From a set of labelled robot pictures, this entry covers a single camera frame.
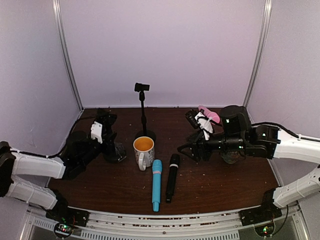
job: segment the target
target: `mug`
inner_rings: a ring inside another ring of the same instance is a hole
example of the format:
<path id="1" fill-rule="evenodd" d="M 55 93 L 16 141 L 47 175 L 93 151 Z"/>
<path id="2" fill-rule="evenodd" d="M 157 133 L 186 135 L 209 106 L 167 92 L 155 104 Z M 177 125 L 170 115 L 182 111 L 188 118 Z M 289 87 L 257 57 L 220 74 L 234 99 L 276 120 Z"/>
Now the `mug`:
<path id="1" fill-rule="evenodd" d="M 155 160 L 155 142 L 148 136 L 138 137 L 133 142 L 135 161 L 141 171 L 151 167 Z"/>

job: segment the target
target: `wooden table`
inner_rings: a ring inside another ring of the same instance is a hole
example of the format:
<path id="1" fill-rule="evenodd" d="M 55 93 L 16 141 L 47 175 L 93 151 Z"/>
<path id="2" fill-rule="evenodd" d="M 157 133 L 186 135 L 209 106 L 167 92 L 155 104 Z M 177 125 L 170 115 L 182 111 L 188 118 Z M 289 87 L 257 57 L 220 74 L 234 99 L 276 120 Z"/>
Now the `wooden table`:
<path id="1" fill-rule="evenodd" d="M 152 170 L 142 172 L 135 161 L 133 141 L 142 129 L 140 108 L 109 108 L 117 114 L 113 130 L 116 142 L 123 143 L 127 158 L 112 164 L 102 155 L 72 181 L 51 179 L 49 187 L 59 190 L 72 207 L 122 214 L 176 215 L 210 213 L 253 207 L 261 204 L 266 190 L 278 186 L 266 159 L 247 157 L 227 164 L 218 154 L 199 163 L 181 155 L 175 193 L 166 203 L 165 193 L 171 154 L 194 133 L 185 118 L 189 108 L 146 108 L 147 128 L 156 133 L 155 157 L 162 160 L 160 211 L 152 210 Z M 86 109 L 82 117 L 95 115 Z M 82 120 L 75 130 L 87 133 L 93 120 Z"/>

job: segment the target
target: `pink microphone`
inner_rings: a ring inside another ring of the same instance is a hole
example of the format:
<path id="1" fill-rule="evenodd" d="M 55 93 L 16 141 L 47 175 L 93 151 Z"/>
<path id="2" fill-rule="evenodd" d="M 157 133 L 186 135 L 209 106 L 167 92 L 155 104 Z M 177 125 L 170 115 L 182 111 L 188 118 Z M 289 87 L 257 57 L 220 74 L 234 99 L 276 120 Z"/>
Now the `pink microphone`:
<path id="1" fill-rule="evenodd" d="M 199 111 L 203 110 L 203 114 L 207 117 L 207 118 L 212 118 L 213 121 L 215 121 L 216 123 L 220 122 L 220 117 L 219 115 L 214 112 L 214 111 L 210 111 L 208 108 L 206 108 L 205 106 L 200 105 L 198 107 Z"/>

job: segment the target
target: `white backdrop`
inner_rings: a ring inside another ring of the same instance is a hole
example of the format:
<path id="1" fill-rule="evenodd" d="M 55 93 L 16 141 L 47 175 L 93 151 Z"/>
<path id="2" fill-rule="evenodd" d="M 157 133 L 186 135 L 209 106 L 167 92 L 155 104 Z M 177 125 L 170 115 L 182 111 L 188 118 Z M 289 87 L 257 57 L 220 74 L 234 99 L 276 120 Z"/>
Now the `white backdrop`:
<path id="1" fill-rule="evenodd" d="M 320 138 L 320 2 L 273 1 L 261 68 L 248 110 L 255 122 L 284 125 Z M 275 159 L 284 184 L 317 165 Z M 320 239 L 320 194 L 299 201 L 312 240 Z"/>
<path id="2" fill-rule="evenodd" d="M 244 101 L 264 0 L 61 0 L 85 107 L 226 106 Z"/>
<path id="3" fill-rule="evenodd" d="M 59 151 L 79 110 L 50 0 L 0 1 L 0 141 L 38 154 Z M 42 177 L 32 177 L 43 184 Z M 0 198 L 0 239 L 17 240 L 28 204 Z"/>

